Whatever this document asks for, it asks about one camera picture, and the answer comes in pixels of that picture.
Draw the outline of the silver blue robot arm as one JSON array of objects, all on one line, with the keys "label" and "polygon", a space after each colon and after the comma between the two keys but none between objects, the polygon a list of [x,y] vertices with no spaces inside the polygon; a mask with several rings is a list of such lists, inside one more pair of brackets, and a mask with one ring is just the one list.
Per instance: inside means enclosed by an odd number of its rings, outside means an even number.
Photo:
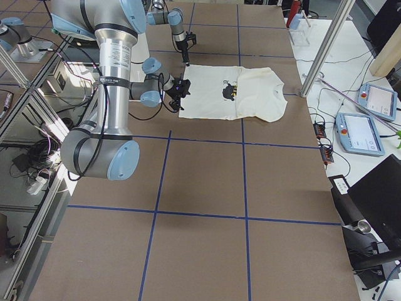
[{"label": "silver blue robot arm", "polygon": [[172,43],[176,52],[182,55],[182,61],[190,66],[189,50],[197,44],[197,36],[184,29],[183,12],[180,8],[169,9],[166,1],[151,1],[146,13],[151,26],[168,24],[171,30]]},{"label": "silver blue robot arm", "polygon": [[138,97],[143,105],[161,107],[170,97],[173,112],[189,94],[190,81],[173,77],[157,59],[144,54],[142,82],[133,80],[135,50],[145,50],[148,24],[169,24],[183,61],[192,34],[182,26],[182,11],[146,13],[141,1],[54,1],[51,16],[62,34],[96,41],[100,49],[97,110],[73,128],[61,145],[61,160],[76,177],[111,181],[128,179],[137,167],[140,148],[128,128],[128,104]]}]

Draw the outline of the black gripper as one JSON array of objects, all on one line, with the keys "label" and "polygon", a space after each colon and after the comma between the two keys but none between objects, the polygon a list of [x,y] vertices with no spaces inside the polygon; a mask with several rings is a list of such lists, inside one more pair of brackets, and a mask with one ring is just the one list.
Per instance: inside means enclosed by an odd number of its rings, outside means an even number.
[{"label": "black gripper", "polygon": [[169,89],[169,97],[171,98],[169,105],[173,110],[182,110],[181,99],[190,95],[190,80],[175,78],[172,83],[172,88]]},{"label": "black gripper", "polygon": [[188,50],[197,44],[197,36],[195,33],[185,31],[184,37],[179,41],[179,50],[182,53],[182,59],[186,66],[190,66]]}]

